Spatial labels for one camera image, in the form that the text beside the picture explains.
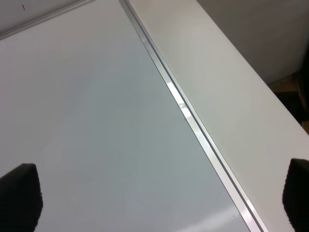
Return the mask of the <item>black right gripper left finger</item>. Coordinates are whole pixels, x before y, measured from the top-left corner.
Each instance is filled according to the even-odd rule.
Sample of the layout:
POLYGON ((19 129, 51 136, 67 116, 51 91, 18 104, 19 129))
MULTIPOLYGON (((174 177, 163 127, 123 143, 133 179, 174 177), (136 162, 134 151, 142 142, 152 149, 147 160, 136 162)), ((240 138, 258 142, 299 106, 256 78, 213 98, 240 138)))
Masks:
POLYGON ((0 178, 0 230, 33 232, 43 199, 37 167, 23 163, 0 178))

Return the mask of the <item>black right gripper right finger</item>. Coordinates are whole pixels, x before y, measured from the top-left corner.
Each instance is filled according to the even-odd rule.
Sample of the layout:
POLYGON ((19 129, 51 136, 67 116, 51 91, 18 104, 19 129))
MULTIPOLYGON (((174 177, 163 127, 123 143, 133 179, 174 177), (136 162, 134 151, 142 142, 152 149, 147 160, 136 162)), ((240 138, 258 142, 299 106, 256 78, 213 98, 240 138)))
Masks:
POLYGON ((296 232, 309 230, 309 161, 291 159, 282 194, 287 217, 296 232))

